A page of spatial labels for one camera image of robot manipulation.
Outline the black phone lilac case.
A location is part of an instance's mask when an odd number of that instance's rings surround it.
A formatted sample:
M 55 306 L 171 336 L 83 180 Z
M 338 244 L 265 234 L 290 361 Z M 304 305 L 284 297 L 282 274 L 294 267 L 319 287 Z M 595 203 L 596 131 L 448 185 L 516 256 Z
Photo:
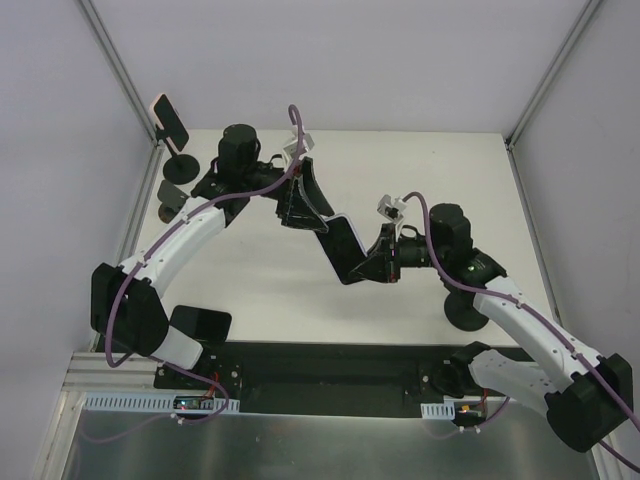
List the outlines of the black phone lilac case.
M 367 254 L 350 218 L 337 214 L 326 221 L 328 231 L 316 233 L 326 257 L 343 285 L 351 285 L 367 278 L 357 271 Z

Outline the black round base phone stand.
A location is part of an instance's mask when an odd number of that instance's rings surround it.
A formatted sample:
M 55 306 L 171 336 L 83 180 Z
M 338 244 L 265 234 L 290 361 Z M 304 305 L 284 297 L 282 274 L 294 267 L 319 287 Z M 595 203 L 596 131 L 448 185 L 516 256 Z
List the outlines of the black round base phone stand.
M 457 329 L 474 332 L 484 328 L 489 319 L 473 306 L 471 293 L 449 293 L 444 302 L 444 312 L 448 321 Z

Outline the black clamp phone stand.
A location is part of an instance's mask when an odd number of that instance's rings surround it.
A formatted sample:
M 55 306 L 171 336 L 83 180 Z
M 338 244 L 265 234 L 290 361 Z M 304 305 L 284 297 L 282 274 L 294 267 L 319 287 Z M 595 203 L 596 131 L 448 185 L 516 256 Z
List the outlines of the black clamp phone stand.
M 197 178 L 200 173 L 200 164 L 192 155 L 178 153 L 172 146 L 166 132 L 157 127 L 156 140 L 163 142 L 169 151 L 170 158 L 163 167 L 164 179 L 174 185 L 185 185 Z

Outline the wooden base wedge phone stand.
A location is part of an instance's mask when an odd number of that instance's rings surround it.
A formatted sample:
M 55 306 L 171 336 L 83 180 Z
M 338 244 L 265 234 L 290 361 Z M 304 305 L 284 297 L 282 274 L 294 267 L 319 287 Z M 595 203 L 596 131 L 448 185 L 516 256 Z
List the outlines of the wooden base wedge phone stand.
M 162 180 L 157 192 L 160 201 L 158 217 L 164 224 L 169 224 L 191 196 L 173 183 Z

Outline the black phone pink case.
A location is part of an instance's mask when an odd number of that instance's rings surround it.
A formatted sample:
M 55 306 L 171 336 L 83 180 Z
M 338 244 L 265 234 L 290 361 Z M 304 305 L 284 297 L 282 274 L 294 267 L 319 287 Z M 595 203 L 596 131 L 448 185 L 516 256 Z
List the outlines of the black phone pink case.
M 165 93 L 160 93 L 151 103 L 150 115 L 156 127 L 156 138 L 182 152 L 189 141 L 189 134 Z

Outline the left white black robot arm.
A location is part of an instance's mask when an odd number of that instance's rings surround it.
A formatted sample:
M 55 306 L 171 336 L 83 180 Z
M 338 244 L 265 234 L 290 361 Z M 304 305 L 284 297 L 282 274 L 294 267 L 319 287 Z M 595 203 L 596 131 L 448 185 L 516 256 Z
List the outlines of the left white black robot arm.
M 205 348 L 170 324 L 161 299 L 182 267 L 255 196 L 276 201 L 282 225 L 327 232 L 333 210 L 315 180 L 307 155 L 312 147 L 310 135 L 297 127 L 280 155 L 286 164 L 277 167 L 260 160 L 253 127 L 227 127 L 209 170 L 153 243 L 117 266 L 102 263 L 94 270 L 92 329 L 129 352 L 176 365 L 188 388 L 204 387 L 212 369 L 203 359 Z

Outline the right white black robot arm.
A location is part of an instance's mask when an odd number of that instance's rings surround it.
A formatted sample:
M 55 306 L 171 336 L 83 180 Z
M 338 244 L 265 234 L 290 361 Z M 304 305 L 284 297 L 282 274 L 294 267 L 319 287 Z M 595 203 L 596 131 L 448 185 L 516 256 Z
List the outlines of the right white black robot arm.
M 405 208 L 403 198 L 379 201 L 386 222 L 350 276 L 394 283 L 404 268 L 432 267 L 449 292 L 445 312 L 452 324 L 471 329 L 492 321 L 535 363 L 522 365 L 473 343 L 443 374 L 448 395 L 498 391 L 539 413 L 578 452 L 590 450 L 625 421 L 639 422 L 630 364 L 618 354 L 604 357 L 531 306 L 506 270 L 474 247 L 459 205 L 424 207 L 425 231 L 409 237 L 401 233 Z

